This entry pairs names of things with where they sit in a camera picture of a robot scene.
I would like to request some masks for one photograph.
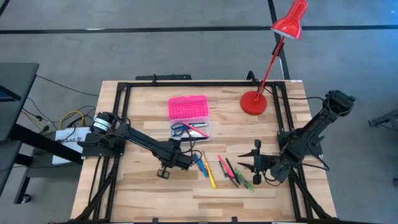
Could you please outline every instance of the green marker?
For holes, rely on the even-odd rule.
[[[254,192],[253,186],[243,177],[241,171],[239,171],[238,168],[236,168],[236,167],[235,167],[235,173],[238,175],[238,178],[243,183],[245,188],[250,189],[250,190],[252,190]]]

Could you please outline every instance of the lamp shade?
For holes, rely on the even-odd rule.
[[[307,10],[306,0],[296,0],[287,15],[272,25],[271,30],[291,39],[301,39],[301,18]]]

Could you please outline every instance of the gray floor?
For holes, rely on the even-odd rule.
[[[303,25],[398,24],[394,0],[308,1]],[[275,0],[278,17],[291,2]],[[231,25],[271,25],[267,1],[11,0],[0,18],[0,29]],[[290,76],[304,81],[308,96],[339,89],[357,97],[352,113],[325,131],[322,144],[336,211],[345,220],[398,219],[398,190],[392,186],[398,177],[397,133],[368,126],[368,119],[397,109],[397,39],[398,30],[305,31],[302,40],[285,44]],[[239,79],[253,70],[261,77],[275,39],[271,31],[0,35],[0,46],[0,62],[39,62],[39,75],[98,93],[102,80],[153,73]],[[278,64],[270,78],[282,78]],[[30,97],[52,119],[97,100],[39,79]],[[25,107],[34,111],[29,102]],[[310,107],[315,114],[321,105],[311,101]],[[19,122],[37,130],[22,116]],[[0,222],[66,221],[78,177],[34,179],[28,188],[34,200],[13,205],[22,174],[23,168],[12,171],[0,198]]]

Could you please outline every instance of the yellow pen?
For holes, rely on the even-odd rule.
[[[203,151],[203,156],[205,157],[205,166],[206,166],[207,171],[209,173],[211,185],[213,186],[213,189],[217,189],[216,180],[213,177],[213,173],[211,172],[211,169],[210,169],[210,166],[209,166],[209,161],[207,161],[207,157],[206,157],[206,154],[205,154],[204,151]]]

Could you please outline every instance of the blue pen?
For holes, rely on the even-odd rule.
[[[207,170],[206,170],[205,166],[203,165],[202,161],[199,159],[198,155],[196,155],[194,153],[193,154],[193,158],[197,162],[197,164],[199,165],[199,167],[202,170],[202,172],[205,175],[205,177],[207,178],[209,175],[207,174]]]

